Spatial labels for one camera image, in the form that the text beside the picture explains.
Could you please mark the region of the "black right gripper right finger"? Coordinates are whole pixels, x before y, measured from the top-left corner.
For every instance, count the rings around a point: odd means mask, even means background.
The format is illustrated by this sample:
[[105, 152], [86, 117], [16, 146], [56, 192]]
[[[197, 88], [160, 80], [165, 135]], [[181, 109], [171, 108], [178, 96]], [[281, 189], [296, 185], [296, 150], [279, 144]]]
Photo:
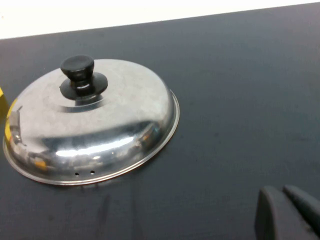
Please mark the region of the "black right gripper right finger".
[[320, 232], [320, 201], [294, 185], [285, 185], [283, 192], [315, 233]]

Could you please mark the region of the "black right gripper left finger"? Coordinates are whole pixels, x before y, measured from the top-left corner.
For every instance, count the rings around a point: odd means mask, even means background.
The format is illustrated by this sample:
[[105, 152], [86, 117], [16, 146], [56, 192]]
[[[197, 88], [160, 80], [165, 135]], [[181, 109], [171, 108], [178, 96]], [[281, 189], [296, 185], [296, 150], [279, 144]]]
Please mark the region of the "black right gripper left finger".
[[259, 190], [254, 221], [258, 240], [318, 240], [320, 233], [304, 220], [282, 190], [264, 186]]

